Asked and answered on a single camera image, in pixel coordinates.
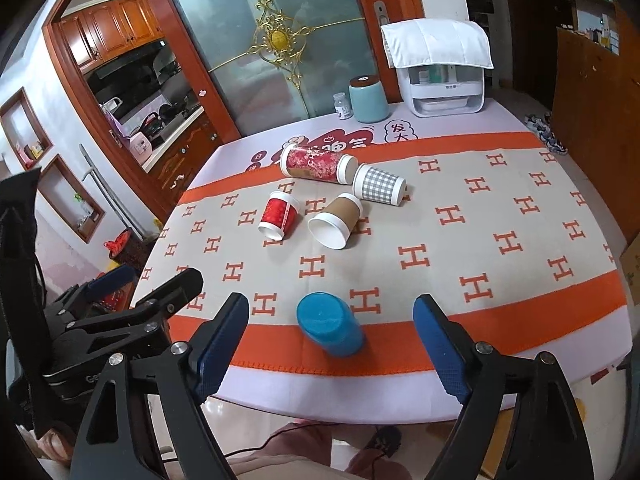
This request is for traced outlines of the blue plastic cup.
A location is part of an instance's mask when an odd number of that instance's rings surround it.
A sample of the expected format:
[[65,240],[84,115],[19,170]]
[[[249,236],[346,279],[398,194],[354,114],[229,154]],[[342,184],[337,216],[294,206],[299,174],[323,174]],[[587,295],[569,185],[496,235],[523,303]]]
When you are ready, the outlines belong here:
[[312,292],[300,300],[296,320],[304,335],[330,356],[352,356],[364,344],[363,330],[350,307],[328,292]]

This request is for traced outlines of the small red paper cup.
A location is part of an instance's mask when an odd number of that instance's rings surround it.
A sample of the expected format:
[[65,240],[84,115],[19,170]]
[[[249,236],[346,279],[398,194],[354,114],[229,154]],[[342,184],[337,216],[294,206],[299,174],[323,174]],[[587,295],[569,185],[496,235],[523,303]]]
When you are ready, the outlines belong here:
[[292,231],[300,206],[291,194],[273,191],[269,194],[262,218],[258,223],[258,231],[267,240],[280,242]]

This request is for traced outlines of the brown sleeve paper cup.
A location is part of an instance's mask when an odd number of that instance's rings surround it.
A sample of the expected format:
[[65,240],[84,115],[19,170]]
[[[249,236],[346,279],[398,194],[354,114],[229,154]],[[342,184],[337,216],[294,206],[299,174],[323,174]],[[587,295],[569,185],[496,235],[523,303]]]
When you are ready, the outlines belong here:
[[346,247],[362,213],[360,199],[350,193],[342,193],[308,220],[308,230],[322,246],[341,250]]

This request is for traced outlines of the tall red patterned cup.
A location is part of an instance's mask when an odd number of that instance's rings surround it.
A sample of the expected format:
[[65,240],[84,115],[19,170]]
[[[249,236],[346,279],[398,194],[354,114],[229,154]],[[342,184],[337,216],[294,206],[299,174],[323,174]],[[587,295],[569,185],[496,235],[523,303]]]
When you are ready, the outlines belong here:
[[283,150],[279,166],[288,177],[351,185],[359,162],[346,153],[292,144]]

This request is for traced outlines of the grey checked paper cup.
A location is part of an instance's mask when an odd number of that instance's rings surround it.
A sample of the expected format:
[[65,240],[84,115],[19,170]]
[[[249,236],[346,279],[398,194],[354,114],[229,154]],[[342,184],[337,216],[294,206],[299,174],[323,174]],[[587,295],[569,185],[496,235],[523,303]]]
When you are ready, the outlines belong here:
[[404,178],[369,164],[361,164],[352,181],[354,195],[360,200],[398,207],[407,192]]

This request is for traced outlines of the pink rice cooker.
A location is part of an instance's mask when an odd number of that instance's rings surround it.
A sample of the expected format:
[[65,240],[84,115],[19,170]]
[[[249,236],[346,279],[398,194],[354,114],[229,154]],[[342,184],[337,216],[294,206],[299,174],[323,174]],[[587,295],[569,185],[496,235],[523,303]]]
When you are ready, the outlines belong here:
[[152,155],[150,140],[140,131],[129,138],[129,151],[137,163],[142,166]]

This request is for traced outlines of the orange H-pattern blanket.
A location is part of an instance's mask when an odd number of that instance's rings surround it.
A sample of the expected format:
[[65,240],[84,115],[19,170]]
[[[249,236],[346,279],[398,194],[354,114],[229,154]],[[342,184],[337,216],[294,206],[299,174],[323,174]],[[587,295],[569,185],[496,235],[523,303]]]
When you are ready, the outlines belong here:
[[[504,353],[548,349],[570,379],[631,347],[626,297],[611,249],[576,184],[526,132],[470,134],[366,148],[361,158],[407,180],[398,207],[365,203],[345,248],[318,243],[307,222],[336,185],[261,169],[192,188],[142,271],[144,296],[185,268],[202,292],[170,323],[191,336],[232,292],[250,305],[233,364],[270,372],[374,376],[431,366],[412,324],[429,294],[469,334]],[[299,202],[288,236],[258,231],[269,194]],[[328,292],[352,310],[362,348],[337,358],[304,335],[300,300]]]

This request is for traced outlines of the wooden kitchen cabinet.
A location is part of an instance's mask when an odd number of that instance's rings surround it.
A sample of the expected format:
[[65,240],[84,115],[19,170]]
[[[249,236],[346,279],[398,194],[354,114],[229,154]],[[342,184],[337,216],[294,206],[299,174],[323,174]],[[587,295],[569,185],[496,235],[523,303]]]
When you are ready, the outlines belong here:
[[[55,0],[43,37],[66,96],[103,155],[166,220],[209,157],[239,139],[172,0]],[[140,166],[129,138],[152,144]]]

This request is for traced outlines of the small white pill bottle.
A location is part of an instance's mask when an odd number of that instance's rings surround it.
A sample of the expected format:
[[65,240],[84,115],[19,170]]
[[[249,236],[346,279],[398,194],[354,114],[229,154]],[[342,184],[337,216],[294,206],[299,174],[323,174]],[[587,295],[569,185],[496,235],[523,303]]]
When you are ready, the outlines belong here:
[[337,92],[333,95],[334,108],[337,117],[341,120],[352,118],[352,107],[344,92]]

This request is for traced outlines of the frosted glass door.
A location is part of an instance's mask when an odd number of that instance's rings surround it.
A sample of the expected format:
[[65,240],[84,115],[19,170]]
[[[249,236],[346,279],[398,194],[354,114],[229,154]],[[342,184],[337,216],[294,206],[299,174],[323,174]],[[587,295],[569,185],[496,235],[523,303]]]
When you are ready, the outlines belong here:
[[359,0],[172,0],[241,136],[334,113],[374,75]]

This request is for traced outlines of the teal canister with lid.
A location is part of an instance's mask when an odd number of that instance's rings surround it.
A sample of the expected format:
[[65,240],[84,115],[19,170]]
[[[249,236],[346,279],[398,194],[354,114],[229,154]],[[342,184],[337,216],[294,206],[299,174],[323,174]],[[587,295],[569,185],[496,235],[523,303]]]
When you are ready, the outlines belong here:
[[384,87],[376,75],[352,78],[349,81],[349,99],[358,122],[374,124],[390,116]]

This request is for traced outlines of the dark wooden side cabinet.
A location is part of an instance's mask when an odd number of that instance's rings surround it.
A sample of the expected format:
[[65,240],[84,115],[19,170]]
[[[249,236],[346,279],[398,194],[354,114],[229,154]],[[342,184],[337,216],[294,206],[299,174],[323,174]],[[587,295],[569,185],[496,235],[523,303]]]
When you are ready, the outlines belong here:
[[630,243],[639,234],[639,0],[614,0],[620,52],[560,28],[552,130]]

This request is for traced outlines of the white countertop appliance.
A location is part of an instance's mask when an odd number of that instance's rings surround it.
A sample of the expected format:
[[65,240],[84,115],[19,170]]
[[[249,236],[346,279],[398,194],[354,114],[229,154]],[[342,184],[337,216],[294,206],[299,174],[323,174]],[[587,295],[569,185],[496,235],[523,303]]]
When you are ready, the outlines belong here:
[[421,65],[396,70],[400,94],[418,117],[473,114],[485,101],[485,75],[479,67]]

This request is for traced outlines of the white cloth cover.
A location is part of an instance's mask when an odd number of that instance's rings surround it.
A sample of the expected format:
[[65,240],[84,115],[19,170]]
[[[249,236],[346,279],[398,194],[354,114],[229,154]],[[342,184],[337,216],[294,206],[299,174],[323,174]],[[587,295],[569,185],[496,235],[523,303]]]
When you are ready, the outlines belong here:
[[474,22],[415,18],[381,26],[390,68],[459,65],[492,70],[488,37]]

